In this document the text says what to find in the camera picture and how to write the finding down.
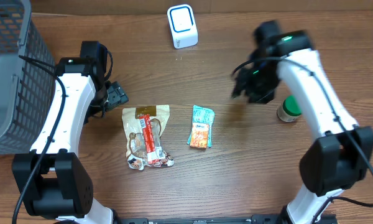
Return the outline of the green lid jar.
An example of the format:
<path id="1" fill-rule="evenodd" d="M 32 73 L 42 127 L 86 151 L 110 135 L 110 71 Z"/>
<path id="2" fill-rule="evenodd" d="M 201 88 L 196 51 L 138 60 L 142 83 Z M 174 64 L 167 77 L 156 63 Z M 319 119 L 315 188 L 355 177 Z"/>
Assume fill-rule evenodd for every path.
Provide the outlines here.
<path id="1" fill-rule="evenodd" d="M 277 109 L 278 118 L 286 123 L 296 121 L 302 112 L 294 96 L 288 96 Z"/>

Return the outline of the beige cookie bag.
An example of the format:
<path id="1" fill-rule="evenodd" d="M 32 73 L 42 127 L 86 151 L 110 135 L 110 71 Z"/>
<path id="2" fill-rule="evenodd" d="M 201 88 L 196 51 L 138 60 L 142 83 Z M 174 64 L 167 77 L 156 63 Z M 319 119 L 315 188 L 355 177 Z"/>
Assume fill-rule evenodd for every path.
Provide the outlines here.
<path id="1" fill-rule="evenodd" d="M 160 138 L 170 117 L 169 105 L 142 106 L 122 110 L 127 139 L 126 159 L 131 169 L 171 167 L 174 160 Z"/>

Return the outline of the teal snack packet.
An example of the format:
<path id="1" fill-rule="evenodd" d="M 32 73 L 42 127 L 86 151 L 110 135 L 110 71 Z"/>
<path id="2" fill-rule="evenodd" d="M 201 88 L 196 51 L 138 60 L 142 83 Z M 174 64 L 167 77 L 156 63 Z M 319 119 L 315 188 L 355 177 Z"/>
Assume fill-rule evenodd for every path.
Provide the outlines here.
<path id="1" fill-rule="evenodd" d="M 204 108 L 204 107 L 197 106 L 197 105 L 193 106 L 192 124 L 193 123 L 204 123 L 204 124 L 209 125 L 208 147 L 212 147 L 211 135 L 212 135 L 212 126 L 214 123 L 214 117 L 215 117 L 215 113 L 212 109 Z M 188 145 L 190 143 L 190 140 L 191 140 L 191 133 L 187 141 Z"/>

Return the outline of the red snack bar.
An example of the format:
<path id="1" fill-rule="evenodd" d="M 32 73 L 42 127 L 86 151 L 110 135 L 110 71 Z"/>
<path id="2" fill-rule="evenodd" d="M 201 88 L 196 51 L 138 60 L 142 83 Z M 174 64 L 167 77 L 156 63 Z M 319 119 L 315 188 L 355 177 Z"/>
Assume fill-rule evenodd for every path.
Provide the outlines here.
<path id="1" fill-rule="evenodd" d="M 140 126 L 145 141 L 148 164 L 156 164 L 165 158 L 160 143 L 160 121 L 151 119 L 149 114 L 139 116 Z"/>

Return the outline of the orange small carton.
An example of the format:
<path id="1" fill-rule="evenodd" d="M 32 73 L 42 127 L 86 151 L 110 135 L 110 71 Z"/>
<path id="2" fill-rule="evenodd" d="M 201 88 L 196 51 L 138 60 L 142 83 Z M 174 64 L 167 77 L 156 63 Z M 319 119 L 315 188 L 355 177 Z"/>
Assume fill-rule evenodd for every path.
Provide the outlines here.
<path id="1" fill-rule="evenodd" d="M 208 147 L 209 125 L 204 123 L 193 123 L 191 129 L 191 147 L 206 149 Z"/>

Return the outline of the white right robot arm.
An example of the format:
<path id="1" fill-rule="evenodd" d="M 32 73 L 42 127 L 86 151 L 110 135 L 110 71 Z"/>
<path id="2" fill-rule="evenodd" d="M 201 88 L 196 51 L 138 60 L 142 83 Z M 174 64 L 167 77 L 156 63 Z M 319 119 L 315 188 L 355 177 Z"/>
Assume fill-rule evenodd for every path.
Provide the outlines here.
<path id="1" fill-rule="evenodd" d="M 284 33 L 276 21 L 255 31 L 257 48 L 233 71 L 232 97 L 249 102 L 274 99 L 280 82 L 288 86 L 305 117 L 312 145 L 299 163 L 302 187 L 278 215 L 253 215 L 253 223 L 336 223 L 327 206 L 373 172 L 373 129 L 361 127 L 337 97 L 320 54 L 304 30 Z"/>

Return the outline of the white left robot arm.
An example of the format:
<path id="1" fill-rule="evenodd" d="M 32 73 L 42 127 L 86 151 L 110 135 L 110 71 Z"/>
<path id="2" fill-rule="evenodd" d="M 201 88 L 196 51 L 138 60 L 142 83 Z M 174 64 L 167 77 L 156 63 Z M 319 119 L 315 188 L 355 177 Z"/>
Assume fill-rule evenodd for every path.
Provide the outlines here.
<path id="1" fill-rule="evenodd" d="M 30 216 L 57 223 L 120 223 L 117 212 L 93 196 L 93 182 L 78 158 L 83 125 L 103 118 L 128 97 L 109 78 L 113 56 L 97 40 L 84 41 L 79 57 L 56 65 L 22 57 L 55 79 L 55 93 L 44 126 L 28 153 L 16 154 L 12 173 L 20 196 L 12 222 L 24 206 Z"/>

